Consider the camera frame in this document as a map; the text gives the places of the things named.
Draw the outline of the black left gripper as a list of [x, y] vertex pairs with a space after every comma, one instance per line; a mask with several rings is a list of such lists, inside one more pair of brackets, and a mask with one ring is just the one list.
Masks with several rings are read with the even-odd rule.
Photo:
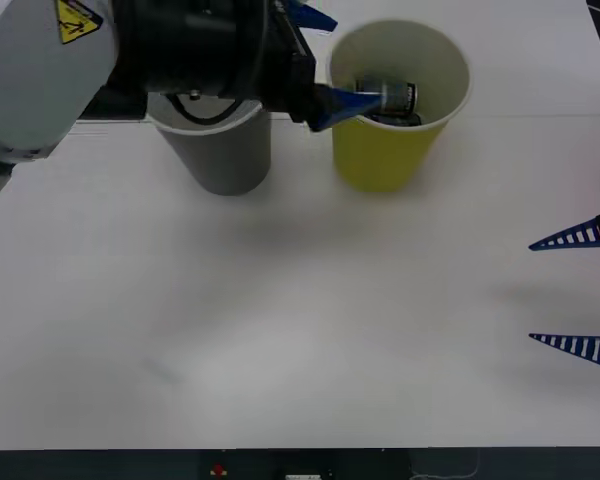
[[265, 1], [262, 106], [321, 132], [382, 106], [383, 95], [315, 83], [316, 59], [301, 30], [334, 31], [338, 22], [302, 1]]

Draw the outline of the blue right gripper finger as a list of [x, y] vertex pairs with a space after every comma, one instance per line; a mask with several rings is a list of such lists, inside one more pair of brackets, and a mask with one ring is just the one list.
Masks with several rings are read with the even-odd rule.
[[600, 336], [529, 333], [528, 337], [553, 349], [600, 366]]
[[531, 251], [600, 248], [600, 214], [529, 246]]

